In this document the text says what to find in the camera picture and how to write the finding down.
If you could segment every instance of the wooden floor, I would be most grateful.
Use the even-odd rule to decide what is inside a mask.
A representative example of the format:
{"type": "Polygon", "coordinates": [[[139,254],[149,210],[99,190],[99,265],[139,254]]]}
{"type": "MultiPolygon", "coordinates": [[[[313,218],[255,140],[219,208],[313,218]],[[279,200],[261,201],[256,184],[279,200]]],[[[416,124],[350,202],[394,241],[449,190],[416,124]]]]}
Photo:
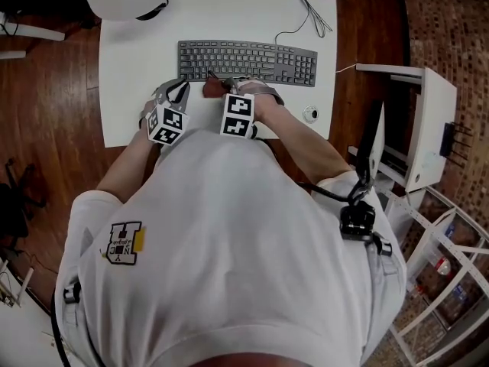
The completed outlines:
{"type": "MultiPolygon", "coordinates": [[[[401,14],[398,0],[338,0],[337,69],[357,62],[402,65],[401,14]]],[[[103,145],[99,29],[77,30],[76,24],[31,20],[70,35],[62,43],[0,39],[0,50],[28,50],[23,60],[0,61],[0,162],[14,157],[18,176],[34,163],[35,185],[47,194],[47,207],[35,210],[29,237],[18,243],[26,253],[10,259],[11,269],[21,278],[29,266],[34,267],[31,290],[48,307],[71,203],[96,186],[121,148],[103,145]]],[[[330,141],[344,156],[348,145],[360,141],[371,101],[386,96],[387,79],[381,76],[355,69],[337,75],[330,141]]],[[[274,145],[288,174],[301,179],[280,143],[274,145]]],[[[3,168],[0,181],[6,181],[3,168]]]]}

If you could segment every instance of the logo patch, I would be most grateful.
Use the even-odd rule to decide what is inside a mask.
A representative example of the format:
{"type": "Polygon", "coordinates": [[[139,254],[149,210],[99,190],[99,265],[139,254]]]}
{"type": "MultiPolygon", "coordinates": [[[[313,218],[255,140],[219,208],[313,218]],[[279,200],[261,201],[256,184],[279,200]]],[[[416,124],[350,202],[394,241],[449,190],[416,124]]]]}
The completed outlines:
{"type": "Polygon", "coordinates": [[[113,265],[136,265],[144,247],[145,228],[141,222],[112,224],[105,257],[113,265]]]}

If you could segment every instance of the desk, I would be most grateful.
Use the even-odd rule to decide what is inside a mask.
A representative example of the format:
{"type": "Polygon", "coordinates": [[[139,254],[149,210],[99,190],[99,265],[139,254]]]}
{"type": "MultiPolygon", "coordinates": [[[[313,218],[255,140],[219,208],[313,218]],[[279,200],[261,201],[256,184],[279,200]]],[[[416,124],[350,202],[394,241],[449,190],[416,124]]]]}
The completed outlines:
{"type": "Polygon", "coordinates": [[[443,131],[446,123],[455,120],[457,89],[429,68],[357,64],[357,70],[389,73],[392,80],[421,86],[408,155],[384,147],[386,152],[406,163],[406,175],[386,164],[380,164],[379,171],[405,187],[408,193],[438,183],[446,162],[439,154],[443,131]]]}
{"type": "MultiPolygon", "coordinates": [[[[309,125],[329,136],[336,68],[336,0],[310,0],[333,29],[319,38],[308,20],[295,34],[282,34],[278,43],[319,53],[315,88],[274,85],[287,108],[300,121],[314,105],[318,120],[309,125]]],[[[103,21],[100,34],[100,111],[106,147],[127,145],[138,127],[139,112],[154,89],[177,77],[177,41],[229,39],[274,42],[280,31],[294,31],[307,15],[300,0],[170,0],[150,21],[103,21]]],[[[202,97],[203,83],[192,83],[187,106],[189,127],[220,125],[219,99],[202,97]]],[[[262,138],[275,136],[263,125],[262,138]]]]}

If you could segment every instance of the keyboard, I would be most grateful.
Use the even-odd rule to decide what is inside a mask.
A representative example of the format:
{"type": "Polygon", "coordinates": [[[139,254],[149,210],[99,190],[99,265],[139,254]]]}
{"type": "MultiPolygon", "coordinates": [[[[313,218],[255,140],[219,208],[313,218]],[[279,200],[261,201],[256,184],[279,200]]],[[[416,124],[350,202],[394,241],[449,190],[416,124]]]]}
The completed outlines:
{"type": "Polygon", "coordinates": [[[189,82],[253,76],[267,83],[314,87],[317,52],[250,41],[178,42],[178,74],[189,82]]]}

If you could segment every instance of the bottle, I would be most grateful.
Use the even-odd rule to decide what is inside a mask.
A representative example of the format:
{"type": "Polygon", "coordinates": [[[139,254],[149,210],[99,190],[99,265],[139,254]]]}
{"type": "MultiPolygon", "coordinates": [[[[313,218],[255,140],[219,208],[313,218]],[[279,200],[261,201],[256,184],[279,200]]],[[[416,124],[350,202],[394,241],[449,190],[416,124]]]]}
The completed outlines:
{"type": "Polygon", "coordinates": [[[423,254],[441,276],[448,276],[452,271],[450,261],[439,251],[433,242],[430,241],[426,244],[423,254]]]}

